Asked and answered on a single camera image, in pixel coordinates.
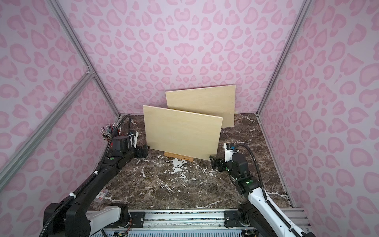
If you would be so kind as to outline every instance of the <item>brown marble surface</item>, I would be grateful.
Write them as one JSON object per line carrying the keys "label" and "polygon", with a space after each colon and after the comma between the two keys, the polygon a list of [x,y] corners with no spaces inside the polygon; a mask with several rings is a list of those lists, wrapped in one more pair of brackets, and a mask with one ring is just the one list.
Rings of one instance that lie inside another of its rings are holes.
{"label": "brown marble surface", "polygon": [[[133,116],[131,130],[139,132],[137,145],[146,144],[142,115]],[[253,151],[265,188],[279,207],[289,207],[255,114],[236,114],[234,127],[221,130],[218,157],[224,156],[223,143],[245,143]],[[249,169],[256,176],[251,158]],[[186,162],[150,150],[146,159],[133,159],[105,187],[109,194],[91,208],[100,210],[112,202],[128,203],[129,209],[236,208],[246,199],[239,195],[226,172],[210,168],[210,161]]]}

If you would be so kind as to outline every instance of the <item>wire bundle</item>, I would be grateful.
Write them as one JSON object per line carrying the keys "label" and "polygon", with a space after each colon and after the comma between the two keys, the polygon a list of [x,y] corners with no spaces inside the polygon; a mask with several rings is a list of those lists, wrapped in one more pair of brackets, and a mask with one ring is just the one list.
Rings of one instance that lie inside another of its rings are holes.
{"label": "wire bundle", "polygon": [[[107,124],[105,126],[105,128],[102,127],[100,129],[100,133],[101,133],[101,136],[104,140],[110,141],[110,138],[111,138],[111,136],[115,130],[116,130],[116,124],[115,123]],[[114,135],[114,137],[117,137],[117,136],[121,136],[121,127],[119,127],[119,129],[117,129],[117,132]]]}

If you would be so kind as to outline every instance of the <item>pink wallpaper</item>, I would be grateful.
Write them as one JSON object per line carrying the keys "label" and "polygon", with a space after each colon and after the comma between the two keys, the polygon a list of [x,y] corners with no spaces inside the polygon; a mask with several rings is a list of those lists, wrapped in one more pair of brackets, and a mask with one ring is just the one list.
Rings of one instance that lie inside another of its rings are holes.
{"label": "pink wallpaper", "polygon": [[379,235],[379,1],[318,0],[263,112],[319,237]]}
{"label": "pink wallpaper", "polygon": [[43,0],[0,3],[0,170],[83,75]]}
{"label": "pink wallpaper", "polygon": [[105,147],[100,127],[115,120],[90,82],[0,193],[1,236],[39,235],[44,209],[90,175]]}
{"label": "pink wallpaper", "polygon": [[166,90],[236,84],[255,112],[302,0],[62,0],[118,109],[166,106]]}

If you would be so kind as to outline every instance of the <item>metal bracket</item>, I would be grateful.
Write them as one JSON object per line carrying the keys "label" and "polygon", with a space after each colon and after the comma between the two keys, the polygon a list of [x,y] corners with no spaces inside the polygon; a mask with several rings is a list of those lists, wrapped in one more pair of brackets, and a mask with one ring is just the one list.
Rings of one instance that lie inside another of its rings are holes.
{"label": "metal bracket", "polygon": [[145,212],[129,212],[132,219],[131,228],[142,228],[145,222]]}
{"label": "metal bracket", "polygon": [[224,211],[224,226],[226,228],[242,227],[237,211]]}

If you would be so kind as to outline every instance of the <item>wooden board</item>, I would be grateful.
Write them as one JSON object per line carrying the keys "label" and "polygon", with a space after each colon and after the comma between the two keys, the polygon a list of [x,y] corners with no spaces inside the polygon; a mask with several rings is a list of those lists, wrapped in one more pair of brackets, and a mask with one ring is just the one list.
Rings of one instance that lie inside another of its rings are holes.
{"label": "wooden board", "polygon": [[166,91],[167,107],[220,116],[222,127],[233,127],[235,93],[235,85]]}
{"label": "wooden board", "polygon": [[176,159],[187,160],[189,162],[193,162],[193,157],[189,157],[186,155],[178,155],[178,154],[169,153],[169,152],[164,152],[163,155],[166,157],[171,157],[171,158],[176,158]]}
{"label": "wooden board", "polygon": [[151,149],[209,160],[216,155],[222,117],[144,105],[147,145]]}

